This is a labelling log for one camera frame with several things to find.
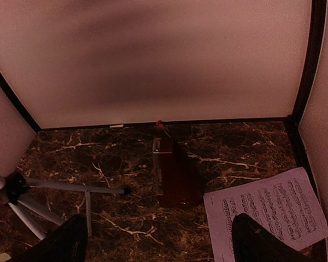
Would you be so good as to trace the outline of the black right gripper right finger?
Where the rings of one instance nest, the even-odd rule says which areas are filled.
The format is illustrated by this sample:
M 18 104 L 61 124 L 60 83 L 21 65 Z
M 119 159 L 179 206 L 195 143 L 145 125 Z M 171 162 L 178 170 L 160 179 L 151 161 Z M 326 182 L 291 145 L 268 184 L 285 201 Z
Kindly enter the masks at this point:
M 245 213 L 233 219 L 232 243 L 235 261 L 313 261 L 281 242 Z

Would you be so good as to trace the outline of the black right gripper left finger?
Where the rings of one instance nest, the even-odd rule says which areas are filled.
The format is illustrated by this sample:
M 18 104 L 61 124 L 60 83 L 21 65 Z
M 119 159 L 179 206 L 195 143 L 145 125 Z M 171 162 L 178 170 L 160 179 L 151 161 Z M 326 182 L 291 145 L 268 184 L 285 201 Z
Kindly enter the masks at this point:
M 10 261 L 60 262 L 85 261 L 87 248 L 87 221 L 74 215 L 39 243 L 16 255 Z

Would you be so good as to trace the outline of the lavender sheet music page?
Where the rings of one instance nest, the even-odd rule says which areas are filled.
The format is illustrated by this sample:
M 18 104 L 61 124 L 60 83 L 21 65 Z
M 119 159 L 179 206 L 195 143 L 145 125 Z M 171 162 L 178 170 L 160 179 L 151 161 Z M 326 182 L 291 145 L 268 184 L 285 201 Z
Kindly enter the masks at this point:
M 232 222 L 241 213 L 297 251 L 328 237 L 327 220 L 304 168 L 209 192 L 203 200 L 215 261 L 234 261 Z

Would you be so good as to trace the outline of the red-brown wooden metronome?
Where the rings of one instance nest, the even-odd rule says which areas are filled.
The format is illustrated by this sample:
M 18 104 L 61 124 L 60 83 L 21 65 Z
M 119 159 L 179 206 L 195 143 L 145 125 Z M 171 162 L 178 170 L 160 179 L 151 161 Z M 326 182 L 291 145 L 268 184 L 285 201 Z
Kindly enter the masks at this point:
M 156 195 L 160 207 L 189 209 L 203 201 L 203 179 L 188 153 L 160 128 L 153 141 Z

